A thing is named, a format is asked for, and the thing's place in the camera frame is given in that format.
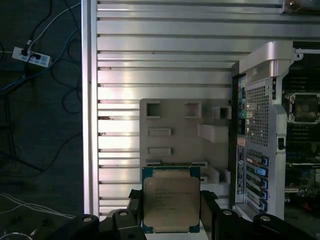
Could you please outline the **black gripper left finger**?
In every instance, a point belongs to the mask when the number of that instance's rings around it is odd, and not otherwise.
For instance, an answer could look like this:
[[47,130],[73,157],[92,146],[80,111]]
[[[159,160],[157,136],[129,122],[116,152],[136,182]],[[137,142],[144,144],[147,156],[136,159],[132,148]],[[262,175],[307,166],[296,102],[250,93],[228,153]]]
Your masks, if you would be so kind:
[[143,191],[132,189],[126,208],[116,209],[100,220],[84,214],[62,227],[63,240],[145,240],[142,228]]

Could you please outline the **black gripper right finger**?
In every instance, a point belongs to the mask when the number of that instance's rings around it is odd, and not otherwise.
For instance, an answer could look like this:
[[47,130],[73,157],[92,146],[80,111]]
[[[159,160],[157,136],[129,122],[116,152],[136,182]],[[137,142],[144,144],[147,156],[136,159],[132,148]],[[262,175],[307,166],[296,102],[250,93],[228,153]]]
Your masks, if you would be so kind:
[[200,221],[209,240],[314,240],[310,234],[270,214],[249,221],[231,209],[221,209],[214,192],[200,192]]

